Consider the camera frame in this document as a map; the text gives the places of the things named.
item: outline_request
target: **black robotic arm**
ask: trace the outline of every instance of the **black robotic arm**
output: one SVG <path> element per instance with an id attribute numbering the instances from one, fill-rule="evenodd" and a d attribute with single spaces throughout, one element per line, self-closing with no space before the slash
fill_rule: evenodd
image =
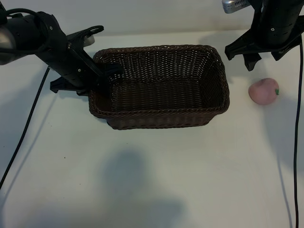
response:
<path id="1" fill-rule="evenodd" d="M 226 46 L 229 60 L 243 55 L 249 71 L 261 60 L 259 53 L 271 52 L 275 60 L 302 42 L 304 0 L 248 0 L 255 10 L 250 30 Z"/>
<path id="2" fill-rule="evenodd" d="M 27 9 L 0 9 L 0 64 L 4 65 L 27 54 L 35 54 L 61 77 L 51 82 L 50 89 L 76 91 L 88 95 L 98 90 L 109 96 L 108 74 L 121 70 L 118 64 L 96 64 L 84 51 L 94 42 L 93 35 L 103 26 L 66 36 L 53 15 Z"/>

